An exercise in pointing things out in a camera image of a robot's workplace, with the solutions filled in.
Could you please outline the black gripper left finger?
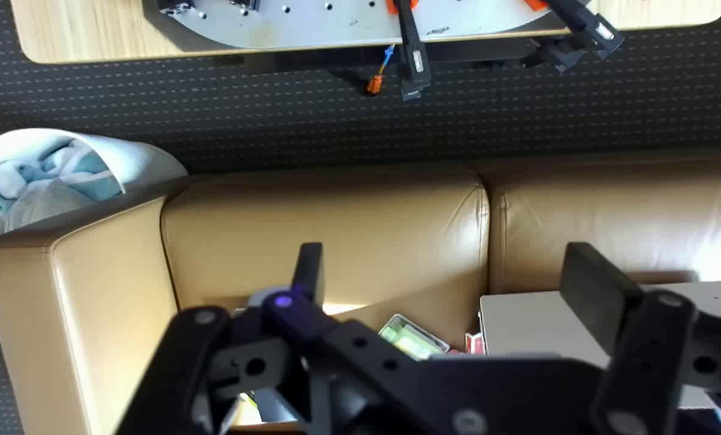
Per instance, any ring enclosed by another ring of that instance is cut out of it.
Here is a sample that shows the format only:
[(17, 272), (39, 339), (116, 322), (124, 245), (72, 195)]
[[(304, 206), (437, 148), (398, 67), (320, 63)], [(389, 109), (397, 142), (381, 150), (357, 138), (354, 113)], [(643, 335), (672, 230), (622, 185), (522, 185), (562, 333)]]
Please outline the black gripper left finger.
[(324, 299), (324, 261), (322, 245), (304, 241), (297, 251), (289, 290), (320, 305)]

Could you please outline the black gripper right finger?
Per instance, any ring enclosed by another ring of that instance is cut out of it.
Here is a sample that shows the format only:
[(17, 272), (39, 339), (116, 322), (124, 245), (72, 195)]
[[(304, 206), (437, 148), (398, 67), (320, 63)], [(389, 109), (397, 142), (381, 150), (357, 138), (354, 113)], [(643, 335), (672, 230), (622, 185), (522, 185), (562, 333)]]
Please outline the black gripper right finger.
[(568, 241), (559, 294), (605, 352), (616, 347), (643, 290), (588, 241)]

